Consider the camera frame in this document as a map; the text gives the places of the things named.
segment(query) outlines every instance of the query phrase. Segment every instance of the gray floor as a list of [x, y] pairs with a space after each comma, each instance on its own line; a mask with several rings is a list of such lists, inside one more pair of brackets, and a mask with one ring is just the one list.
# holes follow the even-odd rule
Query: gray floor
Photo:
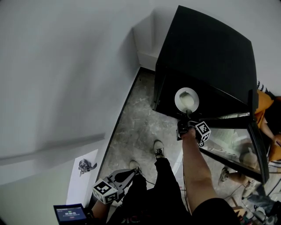
[[[155, 183], [157, 171], [154, 166], [155, 157], [152, 148], [154, 140], [159, 139], [164, 143], [165, 156], [170, 161], [177, 181], [183, 189], [183, 172], [182, 164], [180, 163], [182, 143], [177, 141], [176, 138], [177, 120], [152, 110], [153, 89], [154, 76], [149, 73], [141, 73], [124, 108], [100, 177], [106, 177], [118, 169], [128, 168], [129, 162], [133, 159], [140, 164], [146, 179]], [[213, 185], [219, 197], [226, 198], [230, 196], [240, 185], [233, 181], [226, 181], [221, 186], [218, 186], [218, 179], [223, 165], [205, 155], [204, 158], [212, 172]], [[266, 189], [271, 190], [279, 177], [279, 175], [271, 175]], [[153, 185], [148, 183], [147, 187], [150, 189]], [[241, 202], [243, 189], [243, 186], [240, 187], [232, 196], [239, 206], [244, 207], [245, 204], [251, 210], [253, 206], [247, 200]], [[226, 200], [233, 206], [230, 198], [226, 198]]]

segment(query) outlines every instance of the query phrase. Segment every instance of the person's right hand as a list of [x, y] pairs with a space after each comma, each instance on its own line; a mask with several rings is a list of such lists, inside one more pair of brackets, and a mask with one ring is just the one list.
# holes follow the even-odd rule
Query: person's right hand
[[274, 136], [273, 143], [281, 147], [281, 134], [277, 134]]
[[181, 139], [187, 139], [187, 138], [192, 138], [194, 139], [196, 135], [196, 131], [193, 127], [188, 129], [188, 132], [186, 132], [185, 134], [181, 135]]

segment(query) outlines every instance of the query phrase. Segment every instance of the black pants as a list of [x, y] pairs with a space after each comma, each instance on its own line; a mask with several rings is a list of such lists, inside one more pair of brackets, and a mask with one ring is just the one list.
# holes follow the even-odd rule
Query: black pants
[[145, 178], [142, 175], [136, 175], [123, 199], [123, 207], [127, 211], [134, 212], [148, 210], [154, 214], [176, 213], [190, 216], [181, 199], [181, 190], [169, 161], [159, 158], [155, 166], [158, 176], [154, 188], [147, 190]]

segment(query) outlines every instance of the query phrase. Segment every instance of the white sneaker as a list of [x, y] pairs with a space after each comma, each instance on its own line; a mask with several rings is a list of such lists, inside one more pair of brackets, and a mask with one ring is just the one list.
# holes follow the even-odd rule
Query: white sneaker
[[141, 174], [142, 176], [144, 176], [143, 173], [141, 172], [141, 167], [137, 161], [135, 160], [130, 161], [130, 169], [135, 170], [135, 175]]
[[221, 185], [222, 182], [225, 182], [228, 179], [228, 174], [229, 174], [228, 168], [224, 167], [221, 170], [221, 173], [220, 173], [220, 178], [219, 178], [218, 186]]
[[258, 182], [256, 180], [249, 181], [242, 193], [242, 199], [247, 198], [250, 194], [252, 194], [256, 189], [256, 184]]
[[157, 159], [165, 158], [165, 155], [164, 155], [164, 144], [161, 141], [156, 140], [154, 142], [154, 152], [155, 152], [155, 157]]

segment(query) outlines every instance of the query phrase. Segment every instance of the black cabinet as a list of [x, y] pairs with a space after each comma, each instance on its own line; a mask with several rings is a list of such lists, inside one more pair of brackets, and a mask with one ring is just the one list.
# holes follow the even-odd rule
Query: black cabinet
[[[252, 114], [258, 95], [251, 41], [212, 17], [179, 6], [156, 63], [155, 111], [184, 118], [177, 96], [190, 89], [198, 98], [192, 117], [213, 127], [201, 151], [265, 183], [266, 151]], [[247, 162], [254, 158], [256, 165]]]

